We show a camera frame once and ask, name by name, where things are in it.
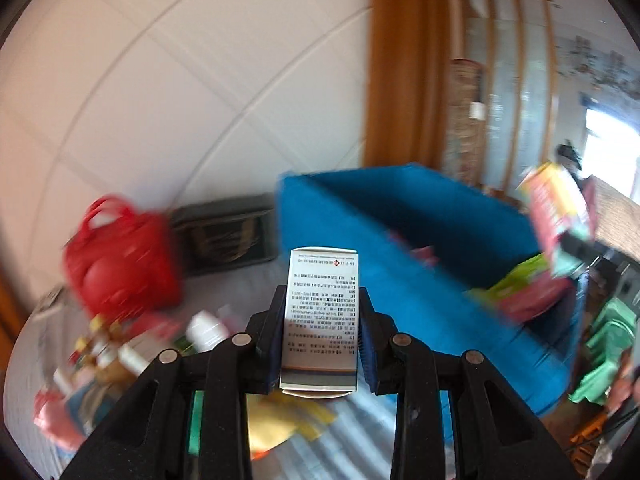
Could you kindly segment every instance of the green plastic object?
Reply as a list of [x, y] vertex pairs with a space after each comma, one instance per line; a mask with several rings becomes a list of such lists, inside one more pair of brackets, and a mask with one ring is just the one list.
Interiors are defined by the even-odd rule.
[[607, 302], [591, 325], [593, 335], [586, 342], [593, 368], [569, 395], [571, 402], [606, 402], [607, 390], [620, 366], [620, 355], [634, 343], [635, 326], [636, 316], [624, 303], [617, 298]]
[[196, 390], [193, 396], [193, 408], [191, 409], [191, 422], [189, 424], [189, 454], [200, 454], [200, 428], [202, 426], [202, 403], [204, 391]]

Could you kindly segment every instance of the metal screw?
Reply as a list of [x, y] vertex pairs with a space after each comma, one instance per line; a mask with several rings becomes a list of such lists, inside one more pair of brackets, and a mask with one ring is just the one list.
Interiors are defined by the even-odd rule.
[[158, 360], [162, 364], [173, 363], [178, 358], [178, 352], [175, 350], [168, 348], [167, 350], [162, 350], [160, 355], [158, 356]]
[[465, 354], [465, 359], [473, 365], [479, 365], [484, 361], [484, 356], [478, 350], [470, 350]]
[[251, 336], [242, 332], [233, 336], [231, 342], [236, 346], [246, 346], [251, 342]]
[[396, 334], [391, 339], [398, 346], [409, 346], [411, 344], [411, 336], [403, 333]]

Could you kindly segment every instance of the blue storage bin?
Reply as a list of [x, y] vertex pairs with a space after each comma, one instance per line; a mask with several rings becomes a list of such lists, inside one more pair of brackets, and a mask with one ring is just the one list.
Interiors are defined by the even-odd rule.
[[[303, 246], [358, 251], [360, 285], [402, 332], [439, 352], [481, 351], [538, 415], [567, 390], [586, 280], [525, 326], [465, 293], [540, 252], [529, 219], [514, 208], [417, 164], [287, 176], [278, 205], [285, 254]], [[423, 266], [390, 230], [414, 247], [432, 245], [439, 263]], [[448, 415], [444, 422], [450, 437]]]

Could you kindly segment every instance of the bag handle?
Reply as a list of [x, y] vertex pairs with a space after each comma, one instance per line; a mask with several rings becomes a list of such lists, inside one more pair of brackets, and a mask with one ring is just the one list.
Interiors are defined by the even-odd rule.
[[126, 200], [116, 195], [105, 195], [92, 203], [84, 213], [78, 230], [81, 239], [86, 240], [91, 235], [91, 220], [100, 213], [112, 213], [131, 223], [137, 215], [134, 207]]

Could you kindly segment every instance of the ceiling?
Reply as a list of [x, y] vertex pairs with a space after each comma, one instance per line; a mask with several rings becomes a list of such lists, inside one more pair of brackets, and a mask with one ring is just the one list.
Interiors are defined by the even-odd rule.
[[576, 35], [591, 40], [597, 50], [615, 50], [626, 61], [640, 67], [640, 51], [622, 19], [608, 0], [553, 0], [554, 27], [557, 36]]

